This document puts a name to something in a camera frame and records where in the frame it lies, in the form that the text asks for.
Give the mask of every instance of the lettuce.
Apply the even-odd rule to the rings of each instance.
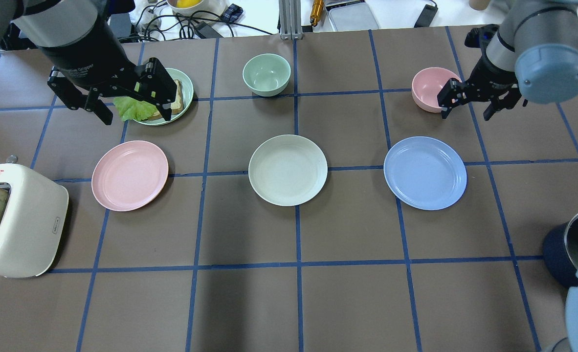
[[[115,104],[115,108],[117,109],[122,121],[148,120],[148,118],[157,111],[156,107],[151,103],[140,102],[139,100],[130,98],[129,96],[119,96],[113,99],[113,103]]]

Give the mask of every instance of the screwdriver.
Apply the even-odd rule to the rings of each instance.
[[[313,0],[313,9],[311,10],[311,25],[317,27],[317,23],[322,17],[322,11],[324,9],[324,0]]]

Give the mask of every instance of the table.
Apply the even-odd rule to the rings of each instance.
[[[419,109],[417,71],[470,74],[468,30],[127,44],[133,62],[155,56],[193,80],[192,106],[159,127],[65,109],[40,52],[1,54],[0,162],[16,154],[66,187],[72,211],[50,272],[0,277],[0,352],[539,351],[566,336],[566,291],[541,243],[578,212],[578,97],[489,122],[482,103],[447,120]],[[276,98],[242,83],[264,52],[293,69]],[[266,203],[247,176],[254,149],[286,133],[329,163],[298,207]],[[414,135],[463,158],[468,185],[452,207],[414,209],[388,189],[385,154]],[[111,212],[91,173],[128,140],[161,147],[170,177],[146,207]]]

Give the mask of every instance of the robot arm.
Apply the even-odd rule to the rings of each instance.
[[[131,63],[91,0],[28,0],[25,9],[21,0],[0,2],[23,10],[13,22],[54,63],[47,84],[66,107],[93,112],[110,125],[112,113],[99,98],[126,95],[171,119],[177,86],[166,69],[157,58]]]
[[[472,30],[466,46],[482,56],[467,81],[451,79],[438,94],[442,117],[468,102],[490,102],[488,120],[522,95],[542,104],[577,96],[577,6],[578,0],[518,0],[501,26]]]

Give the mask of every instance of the pink bowl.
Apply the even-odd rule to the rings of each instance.
[[[441,107],[437,103],[437,94],[450,78],[461,81],[456,73],[441,67],[428,67],[419,71],[411,83],[411,93],[417,106],[427,112],[440,112]]]

